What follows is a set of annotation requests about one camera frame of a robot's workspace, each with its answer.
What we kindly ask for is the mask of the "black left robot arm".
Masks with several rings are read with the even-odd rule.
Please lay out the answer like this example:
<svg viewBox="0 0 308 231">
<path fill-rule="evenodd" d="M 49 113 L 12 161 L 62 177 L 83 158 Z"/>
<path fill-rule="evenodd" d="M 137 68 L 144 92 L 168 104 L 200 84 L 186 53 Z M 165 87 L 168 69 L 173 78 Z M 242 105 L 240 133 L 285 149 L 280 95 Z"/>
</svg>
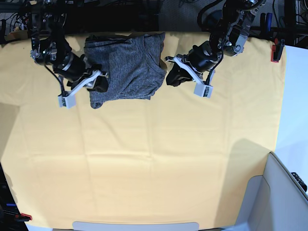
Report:
<svg viewBox="0 0 308 231">
<path fill-rule="evenodd" d="M 221 63 L 223 57 L 236 56 L 243 52 L 251 25 L 258 13 L 263 0 L 226 0 L 222 8 L 222 17 L 213 29 L 206 28 L 202 21 L 203 14 L 216 6 L 218 0 L 206 5 L 197 16 L 197 23 L 203 31 L 209 31 L 210 37 L 201 45 L 194 45 L 188 54 L 178 54 L 180 64 L 175 58 L 167 56 L 166 61 L 173 63 L 173 67 L 166 77 L 167 85 L 177 87 L 183 82 L 195 81 L 203 77 L 205 71 L 209 72 L 202 84 L 209 85 L 215 68 Z"/>
</svg>

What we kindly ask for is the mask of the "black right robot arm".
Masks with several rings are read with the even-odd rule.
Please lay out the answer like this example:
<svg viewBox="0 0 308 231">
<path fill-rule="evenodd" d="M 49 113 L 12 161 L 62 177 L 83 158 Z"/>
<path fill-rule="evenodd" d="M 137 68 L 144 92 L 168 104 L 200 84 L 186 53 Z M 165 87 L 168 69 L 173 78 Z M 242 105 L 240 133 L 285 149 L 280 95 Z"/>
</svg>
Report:
<svg viewBox="0 0 308 231">
<path fill-rule="evenodd" d="M 85 56 L 77 56 L 65 38 L 65 23 L 68 20 L 85 23 L 93 12 L 93 6 L 82 0 L 38 0 L 28 3 L 25 13 L 31 37 L 31 57 L 44 66 L 58 81 L 61 96 L 68 96 L 63 80 L 75 90 L 77 86 L 89 91 L 106 92 L 108 74 L 99 64 L 87 64 Z"/>
</svg>

